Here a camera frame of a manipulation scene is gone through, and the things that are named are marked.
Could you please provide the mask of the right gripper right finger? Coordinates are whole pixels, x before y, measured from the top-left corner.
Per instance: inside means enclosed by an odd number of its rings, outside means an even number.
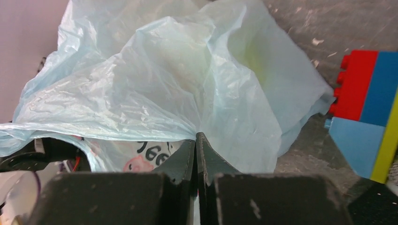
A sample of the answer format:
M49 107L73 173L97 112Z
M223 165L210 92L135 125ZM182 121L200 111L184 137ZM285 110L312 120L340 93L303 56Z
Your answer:
M239 174L240 171L221 157L210 145L204 133L196 134L196 160L198 172L198 195L200 223L209 225L212 209L211 201L215 200L214 188L211 187L214 176L222 174Z

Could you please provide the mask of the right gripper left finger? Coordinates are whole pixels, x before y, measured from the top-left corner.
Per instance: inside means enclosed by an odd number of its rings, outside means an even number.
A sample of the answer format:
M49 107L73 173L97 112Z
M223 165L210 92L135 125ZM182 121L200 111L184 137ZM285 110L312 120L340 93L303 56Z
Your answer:
M159 206L160 225L192 225L196 198L195 141L180 148L154 172L162 177Z

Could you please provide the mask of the light blue plastic bag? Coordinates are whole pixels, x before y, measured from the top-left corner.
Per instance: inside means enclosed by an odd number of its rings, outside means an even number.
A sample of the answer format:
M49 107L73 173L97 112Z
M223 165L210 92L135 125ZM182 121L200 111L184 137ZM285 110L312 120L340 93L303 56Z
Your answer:
M0 154L52 137L96 172L144 143L202 132L230 164L270 173L333 90L259 0L71 0L58 49L27 82Z

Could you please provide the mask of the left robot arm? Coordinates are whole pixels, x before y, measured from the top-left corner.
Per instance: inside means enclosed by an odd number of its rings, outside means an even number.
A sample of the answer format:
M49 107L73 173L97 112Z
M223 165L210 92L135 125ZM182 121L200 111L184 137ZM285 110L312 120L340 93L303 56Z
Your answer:
M46 184L57 174L90 171L75 145L53 138L31 141L0 159L0 223L23 225Z

